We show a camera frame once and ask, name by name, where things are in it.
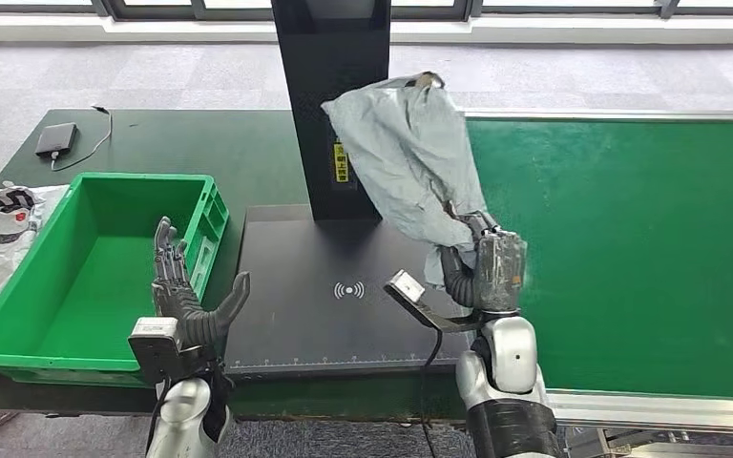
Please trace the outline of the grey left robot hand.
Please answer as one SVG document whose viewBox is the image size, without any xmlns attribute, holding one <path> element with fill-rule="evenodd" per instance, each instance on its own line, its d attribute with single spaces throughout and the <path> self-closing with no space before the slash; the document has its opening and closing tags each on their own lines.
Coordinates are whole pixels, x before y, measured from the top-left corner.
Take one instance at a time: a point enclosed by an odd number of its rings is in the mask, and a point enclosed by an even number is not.
<svg viewBox="0 0 733 458">
<path fill-rule="evenodd" d="M 251 291 L 248 271 L 233 280 L 230 294 L 213 310 L 204 310 L 188 279 L 185 265 L 186 242 L 174 243 L 177 228 L 163 217 L 154 235 L 152 297 L 157 314 L 175 318 L 183 345 L 210 345 L 227 338 Z"/>
</svg>

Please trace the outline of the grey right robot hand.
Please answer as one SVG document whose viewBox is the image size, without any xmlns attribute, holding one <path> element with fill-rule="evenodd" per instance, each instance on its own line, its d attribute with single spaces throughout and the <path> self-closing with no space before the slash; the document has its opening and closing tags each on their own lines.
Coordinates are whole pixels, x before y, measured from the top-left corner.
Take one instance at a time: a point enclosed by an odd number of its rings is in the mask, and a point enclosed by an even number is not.
<svg viewBox="0 0 733 458">
<path fill-rule="evenodd" d="M 475 259 L 474 266 L 469 267 L 456 248 L 440 248 L 446 292 L 468 308 L 494 314 L 517 313 L 527 242 L 516 232 L 503 229 L 484 211 L 453 218 L 471 230 Z"/>
</svg>

